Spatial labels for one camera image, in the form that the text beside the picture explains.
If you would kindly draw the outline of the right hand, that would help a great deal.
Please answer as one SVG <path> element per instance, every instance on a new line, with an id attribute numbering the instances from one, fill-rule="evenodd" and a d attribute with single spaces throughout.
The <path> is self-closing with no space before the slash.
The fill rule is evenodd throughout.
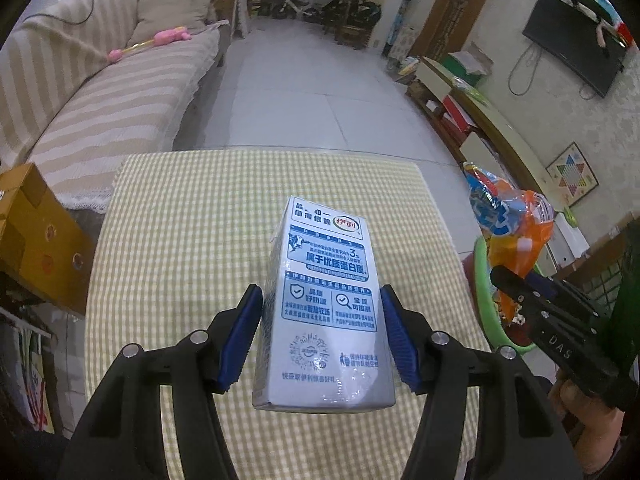
<path id="1" fill-rule="evenodd" d="M 559 419 L 573 415 L 582 424 L 574 444 L 578 462 L 585 474 L 597 474 L 614 456 L 625 413 L 610 408 L 600 398 L 587 396 L 563 373 L 556 376 L 548 399 Z"/>

